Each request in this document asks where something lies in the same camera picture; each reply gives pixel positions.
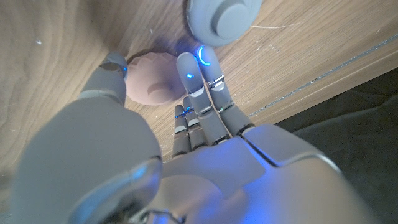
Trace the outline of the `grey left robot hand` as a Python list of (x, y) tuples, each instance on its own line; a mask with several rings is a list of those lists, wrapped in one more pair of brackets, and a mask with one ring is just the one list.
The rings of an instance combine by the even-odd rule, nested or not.
[(30, 140), (12, 223), (378, 223), (336, 164), (233, 103), (211, 47), (180, 54), (188, 92), (174, 155), (125, 107), (127, 63), (107, 54), (78, 98)]

